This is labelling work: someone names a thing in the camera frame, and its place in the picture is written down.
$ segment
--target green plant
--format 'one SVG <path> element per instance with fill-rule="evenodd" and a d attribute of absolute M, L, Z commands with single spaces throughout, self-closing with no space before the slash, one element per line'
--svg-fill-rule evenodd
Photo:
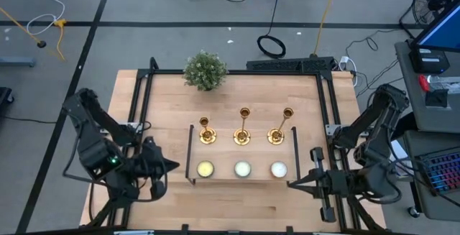
<path fill-rule="evenodd" d="M 217 54 L 201 50 L 195 57 L 188 58 L 184 69 L 186 85 L 196 86 L 199 91 L 210 91 L 219 87 L 228 73 L 226 63 Z"/>

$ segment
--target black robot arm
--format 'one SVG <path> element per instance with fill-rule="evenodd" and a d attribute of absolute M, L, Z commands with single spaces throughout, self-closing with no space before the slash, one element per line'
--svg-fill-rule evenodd
<path fill-rule="evenodd" d="M 389 162 L 391 149 L 390 135 L 393 132 L 401 113 L 409 106 L 405 92 L 391 85 L 384 84 L 374 93 L 372 105 L 350 126 L 338 127 L 328 137 L 328 145 L 337 149 L 355 148 L 359 135 L 368 130 L 372 123 L 375 127 L 370 135 L 354 151 L 354 160 L 363 168 L 359 170 L 324 170 L 321 160 L 322 149 L 316 147 L 310 151 L 310 157 L 317 168 L 309 170 L 308 175 L 288 184 L 288 187 L 310 193 L 314 198 L 325 199 L 329 195 L 347 198 L 350 206 L 362 218 L 369 230 L 384 230 L 376 224 L 362 207 L 356 195 L 373 203 L 391 203 L 400 198 L 400 191 L 395 186 L 394 166 Z M 302 185 L 315 181 L 315 186 Z M 377 201 L 394 194 L 392 201 Z M 334 210 L 330 206 L 321 209 L 323 221 L 335 221 Z"/>
<path fill-rule="evenodd" d="M 128 124 L 118 124 L 101 108 L 97 95 L 87 88 L 69 97 L 63 104 L 63 111 L 70 117 L 77 131 L 73 149 L 78 152 L 80 163 L 91 179 L 66 174 L 68 166 L 63 175 L 104 185 L 109 193 L 109 202 L 89 226 L 101 225 L 107 214 L 114 209 L 127 207 L 133 202 L 155 201 L 166 194 L 167 173 L 178 167 L 179 163 L 165 159 L 153 137 L 144 139 L 142 151 L 138 155 L 131 158 L 124 156 L 119 147 L 138 146 L 142 130 L 138 131 Z M 111 135 L 113 141 L 105 138 L 102 129 Z M 139 178 L 151 179 L 150 199 L 138 199 Z"/>
<path fill-rule="evenodd" d="M 389 134 L 393 132 L 398 119 L 408 106 L 409 100 L 404 91 L 388 84 L 381 85 L 374 93 L 372 104 L 353 124 L 337 128 L 331 143 L 335 147 L 355 148 L 359 135 L 376 121 L 366 141 L 356 148 L 354 159 L 363 167 L 385 161 L 390 156 L 387 144 Z"/>

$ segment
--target brass candlestick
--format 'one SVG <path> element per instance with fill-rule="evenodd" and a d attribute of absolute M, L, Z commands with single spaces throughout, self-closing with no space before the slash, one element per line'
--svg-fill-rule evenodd
<path fill-rule="evenodd" d="M 211 144 L 216 141 L 216 131 L 208 128 L 209 120 L 207 117 L 200 118 L 200 124 L 203 130 L 200 132 L 200 141 L 204 144 Z"/>
<path fill-rule="evenodd" d="M 282 122 L 279 128 L 273 128 L 268 131 L 267 137 L 268 137 L 268 142 L 274 145 L 279 145 L 282 143 L 282 141 L 285 138 L 284 132 L 281 131 L 282 125 L 285 123 L 286 119 L 291 118 L 293 116 L 294 111 L 292 108 L 285 108 L 285 110 L 282 112 Z"/>
<path fill-rule="evenodd" d="M 250 113 L 251 111 L 248 108 L 242 108 L 239 111 L 239 114 L 243 118 L 243 126 L 233 133 L 233 140 L 237 145 L 246 145 L 251 140 L 251 134 L 248 130 L 244 129 L 244 120 L 246 120 Z"/>

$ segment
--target white cable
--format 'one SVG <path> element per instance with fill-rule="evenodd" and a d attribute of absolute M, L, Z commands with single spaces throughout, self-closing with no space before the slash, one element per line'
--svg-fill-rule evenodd
<path fill-rule="evenodd" d="M 59 15 L 58 17 L 55 16 L 55 15 L 53 15 L 53 14 L 43 14 L 43 15 L 39 15 L 38 17 L 36 17 L 36 18 L 32 19 L 31 21 L 29 21 L 29 23 L 27 23 L 27 26 L 26 26 L 26 30 L 29 32 L 29 34 L 31 34 L 31 35 L 42 34 L 43 32 L 47 31 L 57 20 L 59 20 L 59 19 L 63 16 L 64 11 L 65 11 L 65 5 L 64 5 L 64 3 L 62 3 L 62 2 L 59 1 L 59 0 L 53 0 L 53 1 L 56 1 L 57 3 L 61 4 L 61 5 L 63 6 L 63 11 L 60 13 L 60 15 Z M 52 17 L 52 22 L 51 22 L 46 28 L 44 28 L 42 31 L 37 32 L 37 33 L 31 33 L 31 32 L 29 31 L 29 26 L 30 26 L 30 24 L 31 24 L 32 22 L 34 22 L 35 20 L 37 20 L 37 19 L 39 19 L 39 18 L 48 17 L 48 16 Z"/>
<path fill-rule="evenodd" d="M 358 72 L 357 65 L 356 65 L 356 64 L 354 63 L 354 61 L 353 61 L 350 57 L 348 57 L 348 56 L 342 56 L 342 58 L 340 59 L 340 62 L 339 62 L 339 69 L 340 69 L 340 71 L 344 71 L 344 69 L 342 69 L 342 67 L 341 67 L 341 64 L 342 64 L 342 63 L 345 63 L 345 68 L 346 68 L 346 64 L 347 64 L 349 61 L 350 61 L 351 64 L 353 65 L 353 69 L 354 69 L 354 72 L 355 72 L 355 74 L 356 74 L 356 73 Z M 357 84 L 358 84 L 358 78 L 357 78 L 356 76 L 354 76 L 353 87 L 356 87 Z"/>

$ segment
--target wooden tabletop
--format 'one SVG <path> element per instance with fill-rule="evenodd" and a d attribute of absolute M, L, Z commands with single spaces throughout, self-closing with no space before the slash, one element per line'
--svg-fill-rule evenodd
<path fill-rule="evenodd" d="M 136 70 L 120 70 L 117 75 L 108 110 L 117 121 L 128 119 L 136 74 Z M 228 75 L 225 84 L 213 91 L 197 91 L 194 87 L 184 86 L 181 77 L 154 75 L 147 110 L 147 121 L 152 123 L 152 128 L 144 133 L 145 136 L 153 136 L 162 147 L 164 156 L 179 162 L 180 167 L 168 175 L 168 191 L 162 199 L 132 205 L 130 229 L 180 230 L 182 224 L 189 224 L 190 230 L 201 231 L 285 231 L 286 226 L 293 226 L 294 231 L 340 230 L 338 221 L 332 224 L 322 222 L 320 200 L 287 188 L 284 182 L 197 180 L 196 185 L 192 186 L 185 179 L 190 124 L 199 127 L 199 119 L 206 116 L 210 126 L 235 130 L 241 128 L 239 110 L 242 107 L 251 109 L 251 116 L 245 124 L 248 130 L 274 128 L 280 124 L 280 112 L 285 107 L 294 110 L 295 115 L 286 121 L 283 128 L 297 128 L 302 176 L 315 167 L 310 160 L 310 149 L 322 147 L 327 159 L 318 90 L 313 76 Z M 359 116 L 351 75 L 334 72 L 333 83 L 341 122 L 350 124 Z M 139 105 L 143 99 L 144 85 Z M 329 121 L 332 121 L 326 81 L 323 86 Z M 328 160 L 323 163 L 328 167 Z M 352 152 L 349 154 L 349 163 L 350 168 L 360 168 L 353 161 Z M 141 189 L 140 198 L 150 197 L 149 188 L 150 184 L 147 183 Z M 93 214 L 102 208 L 107 198 L 106 189 L 96 186 Z M 385 227 L 381 206 L 367 201 L 362 203 L 374 220 Z M 352 227 L 346 201 L 344 205 L 348 227 Z M 88 197 L 80 222 L 89 222 Z"/>

